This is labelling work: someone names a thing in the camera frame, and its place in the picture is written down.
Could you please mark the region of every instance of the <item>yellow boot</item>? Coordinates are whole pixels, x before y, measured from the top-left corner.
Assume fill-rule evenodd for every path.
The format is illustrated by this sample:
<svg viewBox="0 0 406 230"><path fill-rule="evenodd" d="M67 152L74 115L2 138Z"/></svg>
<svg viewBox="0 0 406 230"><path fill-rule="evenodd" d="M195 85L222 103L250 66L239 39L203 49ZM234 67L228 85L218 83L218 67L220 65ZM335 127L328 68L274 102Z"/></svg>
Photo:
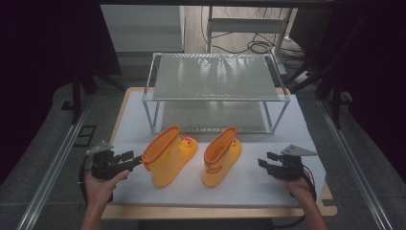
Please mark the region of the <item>yellow boot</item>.
<svg viewBox="0 0 406 230"><path fill-rule="evenodd" d="M179 138L179 133L179 126L168 127L152 140L142 155L142 163L152 172L155 186L170 184L197 151L197 142L191 137Z"/></svg>
<svg viewBox="0 0 406 230"><path fill-rule="evenodd" d="M218 135L204 152L203 182L210 187L218 185L241 154L241 143L236 138L237 128L230 126Z"/></svg>

